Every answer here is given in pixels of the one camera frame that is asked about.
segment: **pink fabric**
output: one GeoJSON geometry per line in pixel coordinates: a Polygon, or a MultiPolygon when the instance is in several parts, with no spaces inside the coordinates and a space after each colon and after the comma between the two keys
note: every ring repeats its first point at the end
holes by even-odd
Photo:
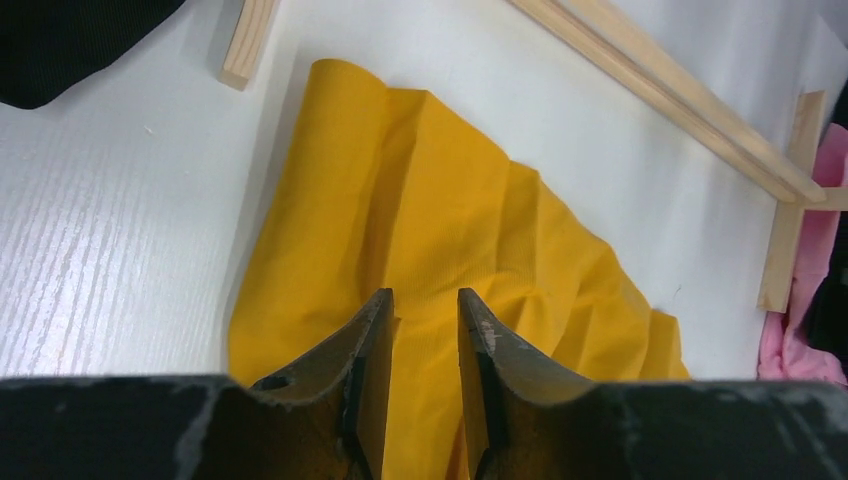
{"type": "MultiPolygon", "coordinates": [[[[816,155],[813,179],[823,187],[845,184],[848,130],[831,125],[816,155]]],[[[824,380],[848,383],[842,366],[832,354],[809,347],[798,329],[822,280],[827,276],[839,212],[808,211],[804,214],[801,240],[789,309],[786,314],[768,312],[760,340],[761,379],[824,380]]]]}

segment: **white table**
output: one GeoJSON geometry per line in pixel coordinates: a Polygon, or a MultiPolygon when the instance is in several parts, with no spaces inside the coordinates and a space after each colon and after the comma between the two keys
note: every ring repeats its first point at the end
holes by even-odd
{"type": "MultiPolygon", "coordinates": [[[[619,4],[780,146],[796,96],[848,77],[807,2],[619,4]]],[[[539,169],[678,317],[693,374],[754,375],[774,201],[506,2],[282,0],[244,93],[215,80],[239,8],[190,0],[52,104],[0,106],[0,375],[223,370],[322,57],[433,91],[539,169]]]]}

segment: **wooden stick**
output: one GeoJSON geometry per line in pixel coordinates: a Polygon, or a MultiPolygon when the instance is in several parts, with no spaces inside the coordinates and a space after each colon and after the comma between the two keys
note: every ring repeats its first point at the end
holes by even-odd
{"type": "Polygon", "coordinates": [[[256,72],[271,13],[276,0],[244,0],[233,40],[218,79],[235,89],[244,90],[256,72]]]}
{"type": "Polygon", "coordinates": [[[727,163],[785,202],[824,190],[608,0],[509,0],[727,163]]]}
{"type": "Polygon", "coordinates": [[[807,210],[819,210],[825,212],[848,212],[848,187],[825,188],[827,200],[817,203],[807,203],[807,210]]]}
{"type": "MultiPolygon", "coordinates": [[[[801,95],[795,110],[795,123],[792,127],[792,139],[789,142],[789,155],[804,172],[813,171],[816,162],[816,150],[821,136],[824,120],[825,94],[813,92],[801,95]]],[[[792,286],[792,272],[795,269],[795,257],[798,253],[798,241],[801,238],[801,224],[807,204],[789,204],[777,202],[774,224],[771,228],[766,265],[760,284],[760,296],[757,305],[772,312],[786,312],[789,303],[789,289],[792,286]]]]}

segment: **yellow cloth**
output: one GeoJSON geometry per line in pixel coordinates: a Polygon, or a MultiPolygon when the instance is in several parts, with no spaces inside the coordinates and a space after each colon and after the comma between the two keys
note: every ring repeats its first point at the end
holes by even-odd
{"type": "Polygon", "coordinates": [[[233,314],[232,375],[249,385],[286,365],[383,286],[399,318],[389,480],[461,475],[460,287],[591,379],[687,377],[676,320],[535,170],[432,94],[322,60],[233,314]]]}

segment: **black cloth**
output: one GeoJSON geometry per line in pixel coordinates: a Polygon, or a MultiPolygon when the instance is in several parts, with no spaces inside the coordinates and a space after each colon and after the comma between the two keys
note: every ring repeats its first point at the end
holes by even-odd
{"type": "MultiPolygon", "coordinates": [[[[831,121],[848,128],[848,85],[839,95],[831,121]]],[[[809,345],[835,355],[848,375],[848,212],[839,216],[830,271],[816,290],[803,329],[809,345]]]]}
{"type": "Polygon", "coordinates": [[[185,0],[0,0],[0,102],[37,108],[117,60],[185,0]]]}

